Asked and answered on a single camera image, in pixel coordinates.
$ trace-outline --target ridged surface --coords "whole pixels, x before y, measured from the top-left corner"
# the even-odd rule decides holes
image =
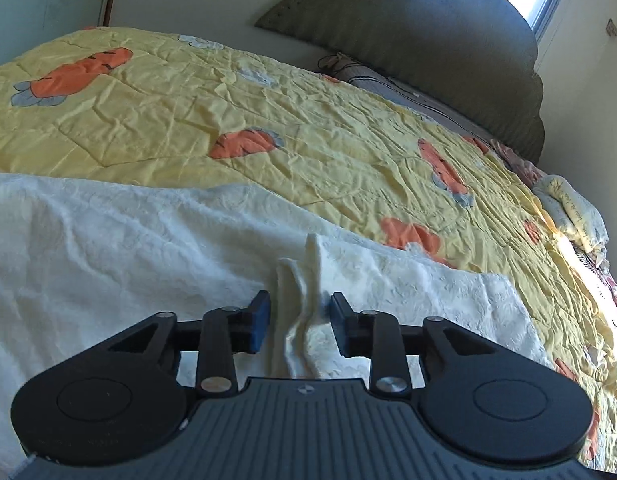
[[[540,158],[537,42],[507,0],[282,0],[256,26],[348,54]]]
[[[306,384],[314,390],[305,393]],[[361,381],[253,380],[240,396],[203,403],[162,449],[83,469],[34,460],[16,480],[583,480],[576,462],[503,471],[453,455],[410,406],[370,396]]]

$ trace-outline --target white blanket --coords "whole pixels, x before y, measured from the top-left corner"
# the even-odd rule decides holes
[[[320,237],[307,239],[311,233]],[[23,458],[9,408],[30,377],[160,310],[200,319],[213,308],[245,305],[263,288],[277,325],[258,356],[236,356],[240,382],[270,374],[271,366],[282,376],[366,376],[364,362],[341,372],[330,328],[316,317],[336,290],[356,309],[387,310],[402,322],[455,316],[546,359],[538,358],[543,349],[505,278],[380,246],[257,186],[149,189],[0,174],[2,474]],[[417,301],[409,299],[414,290]],[[317,349],[321,342],[331,353]],[[190,384],[193,367],[183,360],[178,378]]]

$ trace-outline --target yellow quilt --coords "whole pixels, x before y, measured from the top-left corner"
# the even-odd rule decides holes
[[[584,454],[617,468],[613,337],[550,221],[492,153],[407,108],[213,42],[84,30],[0,67],[0,171],[257,183],[372,240],[505,274],[600,414]],[[586,346],[605,352],[600,367]]]

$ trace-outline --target scalloped headboard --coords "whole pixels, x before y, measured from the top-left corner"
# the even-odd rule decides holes
[[[540,158],[538,47],[507,0],[283,0],[256,26],[348,54]]]

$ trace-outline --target gray upholstered headboard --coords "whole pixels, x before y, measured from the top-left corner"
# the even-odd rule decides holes
[[[540,158],[538,47],[507,0],[283,0],[256,26],[348,54]]]

